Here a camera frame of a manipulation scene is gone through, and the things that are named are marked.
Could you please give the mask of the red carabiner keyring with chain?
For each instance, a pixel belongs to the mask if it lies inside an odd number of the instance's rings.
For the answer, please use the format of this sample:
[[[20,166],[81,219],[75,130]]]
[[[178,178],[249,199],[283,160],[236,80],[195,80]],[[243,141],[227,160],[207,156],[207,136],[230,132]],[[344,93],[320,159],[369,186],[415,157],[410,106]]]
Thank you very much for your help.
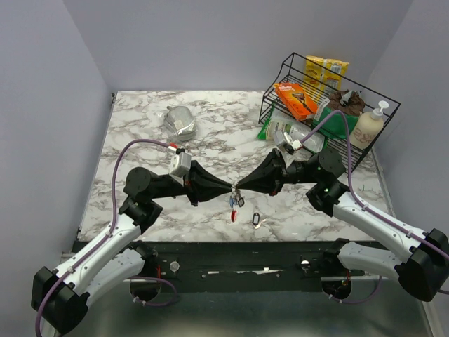
[[[236,215],[237,215],[237,208],[239,207],[239,205],[238,205],[238,203],[237,203],[237,201],[242,197],[241,196],[241,193],[240,193],[240,191],[239,191],[239,189],[237,188],[237,187],[234,187],[234,190],[233,190],[233,192],[231,193],[231,195],[230,196],[233,196],[234,198],[235,198],[235,205],[234,205],[234,208],[231,208],[231,215],[230,215],[230,218],[231,218],[231,221],[234,223],[235,221],[236,221]]]

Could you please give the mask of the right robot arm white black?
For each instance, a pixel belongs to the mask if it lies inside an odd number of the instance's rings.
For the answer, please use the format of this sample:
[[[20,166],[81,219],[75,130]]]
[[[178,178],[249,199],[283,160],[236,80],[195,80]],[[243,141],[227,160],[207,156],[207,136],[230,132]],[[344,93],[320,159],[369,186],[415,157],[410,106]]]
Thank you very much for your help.
[[[413,227],[363,201],[351,183],[340,182],[344,172],[340,154],[332,149],[290,164],[284,153],[273,149],[236,187],[274,196],[285,184],[311,183],[306,196],[317,211],[355,226],[384,247],[363,248],[342,241],[323,257],[327,273],[366,271],[397,281],[420,301],[432,301],[448,278],[448,237],[437,229],[426,232]]]

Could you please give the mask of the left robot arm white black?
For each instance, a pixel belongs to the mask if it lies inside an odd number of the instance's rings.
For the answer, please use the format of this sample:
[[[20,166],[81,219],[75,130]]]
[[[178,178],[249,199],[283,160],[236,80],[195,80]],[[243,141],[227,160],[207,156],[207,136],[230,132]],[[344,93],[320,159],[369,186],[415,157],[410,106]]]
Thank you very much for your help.
[[[231,183],[207,172],[197,161],[177,168],[172,175],[158,175],[133,168],[126,176],[126,199],[114,208],[111,223],[65,263],[50,270],[42,267],[33,278],[31,306],[36,310],[34,332],[41,335],[46,320],[57,332],[73,330],[88,311],[94,290],[90,283],[101,269],[157,220],[162,207],[158,198],[186,196],[191,205],[231,192]]]

